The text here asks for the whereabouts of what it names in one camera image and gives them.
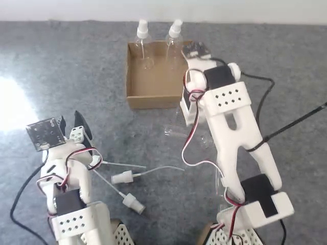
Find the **clear plastic bottle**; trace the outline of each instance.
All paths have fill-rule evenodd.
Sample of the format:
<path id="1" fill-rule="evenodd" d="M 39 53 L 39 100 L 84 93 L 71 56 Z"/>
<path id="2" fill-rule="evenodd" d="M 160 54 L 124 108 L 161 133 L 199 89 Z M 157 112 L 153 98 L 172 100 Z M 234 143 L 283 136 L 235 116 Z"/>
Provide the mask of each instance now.
<path id="1" fill-rule="evenodd" d="M 183 21 L 180 19 L 175 20 L 170 27 L 169 33 L 166 37 L 166 61 L 168 62 L 169 68 L 171 69 L 176 69 L 183 63 L 183 57 L 181 55 L 183 37 L 180 34 L 182 24 Z"/>
<path id="2" fill-rule="evenodd" d="M 136 58 L 144 69 L 151 69 L 154 65 L 152 39 L 149 35 L 148 22 L 141 19 L 138 23 L 137 35 L 135 37 Z"/>

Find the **red white black wire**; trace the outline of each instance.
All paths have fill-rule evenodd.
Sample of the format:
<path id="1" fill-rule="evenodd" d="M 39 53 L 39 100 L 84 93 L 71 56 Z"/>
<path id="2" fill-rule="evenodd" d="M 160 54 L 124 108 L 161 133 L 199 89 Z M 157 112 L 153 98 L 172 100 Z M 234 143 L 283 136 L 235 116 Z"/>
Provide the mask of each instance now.
<path id="1" fill-rule="evenodd" d="M 203 72 L 201 70 L 188 69 L 186 71 L 184 77 L 183 77 L 184 89 L 187 91 L 187 93 L 189 95 L 188 99 L 190 100 L 190 102 L 195 102 L 196 114 L 195 114 L 195 119 L 194 119 L 192 129 L 190 131 L 190 134 L 187 137 L 186 142 L 185 142 L 185 144 L 184 144 L 184 146 L 182 148 L 182 152 L 181 152 L 182 160 L 187 166 L 198 166 L 198 165 L 201 165 L 203 163 L 209 163 L 209 164 L 213 165 L 219 171 L 220 175 L 224 178 L 224 173 L 220 170 L 219 166 L 217 164 L 215 164 L 214 162 L 209 161 L 209 160 L 203 160 L 203 161 L 191 164 L 191 163 L 188 163 L 186 161 L 185 156 L 184 156 L 185 150 L 188 147 L 188 145 L 190 144 L 190 142 L 191 142 L 191 140 L 192 140 L 192 138 L 193 138 L 193 136 L 195 134 L 195 131 L 196 131 L 197 127 L 198 127 L 198 124 L 199 124 L 199 105 L 198 105 L 198 103 L 199 103 L 199 100 L 205 94 L 205 90 L 202 90 L 202 89 L 194 89 L 194 90 L 188 91 L 188 89 L 186 87 L 186 77 L 187 77 L 187 74 L 188 74 L 188 72 L 190 70 L 199 71 L 199 72 L 201 72 L 203 74 Z M 231 220 L 230 229 L 229 229 L 229 236 L 228 236 L 228 239 L 231 239 L 232 234 L 233 234 L 233 230 L 234 230 L 234 226 L 235 226 L 237 211 L 243 206 L 243 204 L 237 203 L 234 200 L 232 200 L 231 198 L 229 198 L 228 195 L 227 195 L 227 190 L 228 190 L 228 188 L 225 188 L 225 192 L 224 192 L 225 200 L 229 204 L 231 204 L 231 205 L 233 205 L 235 207 L 235 209 L 233 211 L 233 215 L 232 215 L 232 220 Z M 225 224 L 215 224 L 215 225 L 211 226 L 211 228 L 214 228 L 215 231 L 218 231 L 218 230 L 222 229 L 224 226 L 225 226 Z"/>

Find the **white spray nozzle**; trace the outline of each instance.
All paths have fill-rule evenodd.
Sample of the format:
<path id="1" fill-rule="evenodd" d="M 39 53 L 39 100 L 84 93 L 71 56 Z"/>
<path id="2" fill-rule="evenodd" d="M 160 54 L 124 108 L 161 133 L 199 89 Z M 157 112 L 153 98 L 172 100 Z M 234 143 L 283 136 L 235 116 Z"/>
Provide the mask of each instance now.
<path id="1" fill-rule="evenodd" d="M 138 22 L 137 36 L 140 39 L 145 39 L 148 37 L 148 33 L 149 33 L 148 22 L 144 19 L 141 19 Z"/>
<path id="2" fill-rule="evenodd" d="M 179 37 L 182 24 L 183 24 L 182 20 L 180 19 L 175 20 L 169 29 L 169 36 L 172 38 Z"/>
<path id="3" fill-rule="evenodd" d="M 111 182 L 112 184 L 133 182 L 133 173 L 129 170 L 118 175 L 113 175 L 111 176 Z"/>
<path id="4" fill-rule="evenodd" d="M 140 203 L 136 197 L 134 197 L 131 193 L 128 193 L 124 200 L 123 200 L 123 204 L 131 209 L 133 209 L 135 212 L 137 212 L 138 214 L 141 214 L 144 209 L 145 206 Z"/>

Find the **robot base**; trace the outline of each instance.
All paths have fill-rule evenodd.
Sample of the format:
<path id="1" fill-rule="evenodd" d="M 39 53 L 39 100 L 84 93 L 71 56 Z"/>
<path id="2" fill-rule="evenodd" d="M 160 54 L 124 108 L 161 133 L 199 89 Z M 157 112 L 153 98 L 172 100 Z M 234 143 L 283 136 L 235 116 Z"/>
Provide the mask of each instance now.
<path id="1" fill-rule="evenodd" d="M 254 229 L 236 231 L 233 233 L 232 239 L 228 241 L 228 234 L 222 229 L 214 231 L 210 228 L 212 224 L 210 223 L 204 228 L 197 245 L 263 245 Z"/>

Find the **perforated white bracket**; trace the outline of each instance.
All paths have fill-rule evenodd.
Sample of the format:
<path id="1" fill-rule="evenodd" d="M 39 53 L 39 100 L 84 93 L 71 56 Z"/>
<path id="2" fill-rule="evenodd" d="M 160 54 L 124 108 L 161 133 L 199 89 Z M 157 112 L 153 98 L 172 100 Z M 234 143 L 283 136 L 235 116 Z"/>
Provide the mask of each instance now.
<path id="1" fill-rule="evenodd" d="M 86 233 L 96 228 L 93 206 L 61 215 L 52 219 L 56 240 Z"/>
<path id="2" fill-rule="evenodd" d="M 74 140 L 75 143 L 82 143 L 84 141 L 84 135 L 87 137 L 84 127 L 79 126 L 76 128 L 73 128 L 71 130 L 71 134 L 69 135 L 69 139 Z"/>
<path id="3" fill-rule="evenodd" d="M 263 245 L 254 229 L 247 229 L 234 232 L 233 241 L 235 245 Z M 228 234 L 223 230 L 212 231 L 206 245 L 232 245 L 232 240 L 228 241 Z"/>
<path id="4" fill-rule="evenodd" d="M 210 116 L 251 105 L 244 82 L 209 90 L 202 98 Z"/>
<path id="5" fill-rule="evenodd" d="M 113 234 L 116 245 L 134 245 L 132 238 L 129 235 L 127 227 L 124 224 L 120 224 Z"/>

